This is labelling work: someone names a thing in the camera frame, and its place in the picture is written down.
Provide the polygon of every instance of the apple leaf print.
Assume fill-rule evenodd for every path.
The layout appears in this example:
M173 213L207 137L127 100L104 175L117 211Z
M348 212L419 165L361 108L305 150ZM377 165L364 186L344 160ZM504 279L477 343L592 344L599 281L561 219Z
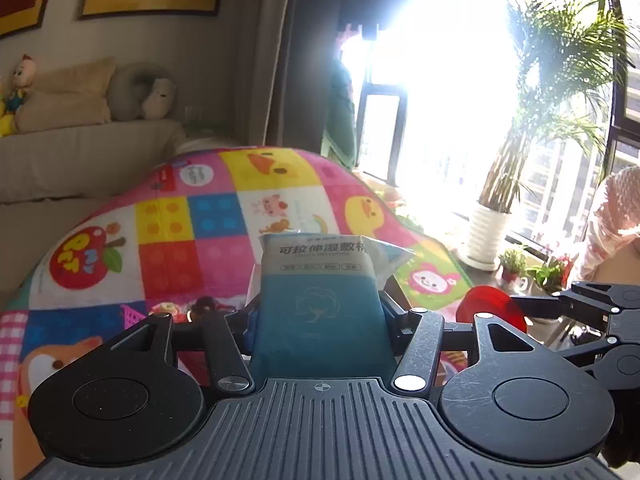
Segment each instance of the apple leaf print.
M104 249L104 252L102 253L102 260L107 266L107 269L112 272L122 271L122 256L120 256L120 253L113 247L106 247Z

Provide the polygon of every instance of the pink basket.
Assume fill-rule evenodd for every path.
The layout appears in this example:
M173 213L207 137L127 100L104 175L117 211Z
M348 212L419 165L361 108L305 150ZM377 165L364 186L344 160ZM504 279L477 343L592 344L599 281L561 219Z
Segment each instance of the pink basket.
M122 315L124 316L124 330L135 325L141 319L145 319L144 314L140 314L137 310L133 310L129 305L121 304Z

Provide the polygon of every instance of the stuffed toy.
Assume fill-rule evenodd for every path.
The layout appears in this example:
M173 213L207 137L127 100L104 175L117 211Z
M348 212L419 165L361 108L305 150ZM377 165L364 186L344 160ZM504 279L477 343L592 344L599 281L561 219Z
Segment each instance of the stuffed toy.
M156 79L151 94L142 103L142 117L147 120L162 119L174 105L175 84L167 78Z
M36 62L26 54L14 70L13 91L2 100L0 105L0 137L17 132L14 115L26 99L36 75Z

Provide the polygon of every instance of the blue package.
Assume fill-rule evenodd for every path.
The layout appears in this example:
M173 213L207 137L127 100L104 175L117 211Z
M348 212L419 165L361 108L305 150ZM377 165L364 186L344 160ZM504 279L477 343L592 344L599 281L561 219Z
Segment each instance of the blue package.
M251 372L266 378L380 377L396 367L378 296L411 252L354 235L262 238Z

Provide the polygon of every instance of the cotton flower logo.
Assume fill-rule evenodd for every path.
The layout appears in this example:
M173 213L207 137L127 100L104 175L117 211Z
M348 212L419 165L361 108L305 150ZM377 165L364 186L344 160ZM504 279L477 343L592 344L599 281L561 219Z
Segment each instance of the cotton flower logo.
M307 323L315 323L321 317L336 317L340 303L332 290L312 286L296 298L296 311L299 316L308 318Z

